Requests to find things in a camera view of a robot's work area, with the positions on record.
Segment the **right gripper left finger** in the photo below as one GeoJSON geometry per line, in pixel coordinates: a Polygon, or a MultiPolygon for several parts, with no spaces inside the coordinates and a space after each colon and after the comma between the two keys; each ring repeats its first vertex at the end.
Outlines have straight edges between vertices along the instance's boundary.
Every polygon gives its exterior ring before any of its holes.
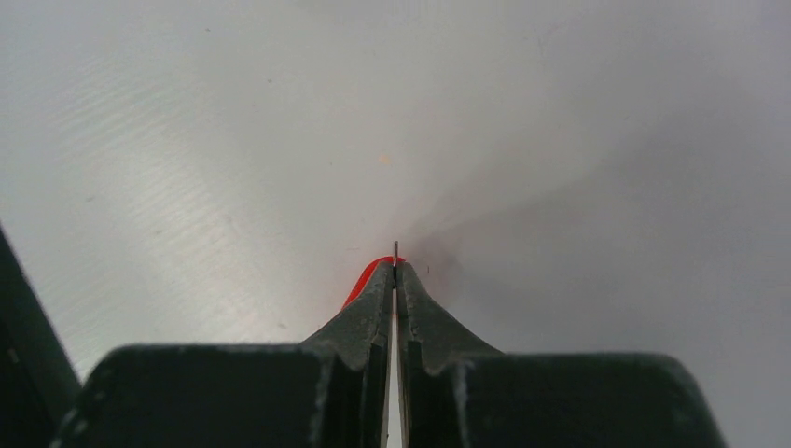
{"type": "Polygon", "coordinates": [[[322,356],[315,447],[387,442],[395,270],[380,264],[362,294],[300,345],[322,356]]]}

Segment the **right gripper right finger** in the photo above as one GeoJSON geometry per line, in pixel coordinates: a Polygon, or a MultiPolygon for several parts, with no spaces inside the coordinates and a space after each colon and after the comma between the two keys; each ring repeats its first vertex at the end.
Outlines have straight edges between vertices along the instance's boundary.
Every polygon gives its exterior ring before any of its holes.
{"type": "Polygon", "coordinates": [[[406,261],[395,266],[395,294],[402,440],[407,447],[460,447],[453,366],[503,352],[435,301],[406,261]]]}

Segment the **red key tag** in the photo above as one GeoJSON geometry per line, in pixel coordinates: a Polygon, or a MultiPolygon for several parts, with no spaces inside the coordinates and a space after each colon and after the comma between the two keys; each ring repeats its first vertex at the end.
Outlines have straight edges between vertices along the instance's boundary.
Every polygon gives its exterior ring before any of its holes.
{"type": "Polygon", "coordinates": [[[341,308],[345,309],[362,294],[363,289],[368,284],[368,281],[370,280],[371,276],[374,274],[374,272],[376,271],[376,269],[379,267],[380,264],[388,263],[395,270],[397,268],[398,263],[403,260],[404,259],[399,256],[399,242],[394,241],[391,255],[374,259],[360,273],[352,290],[350,291],[348,297],[346,298],[341,308]]]}

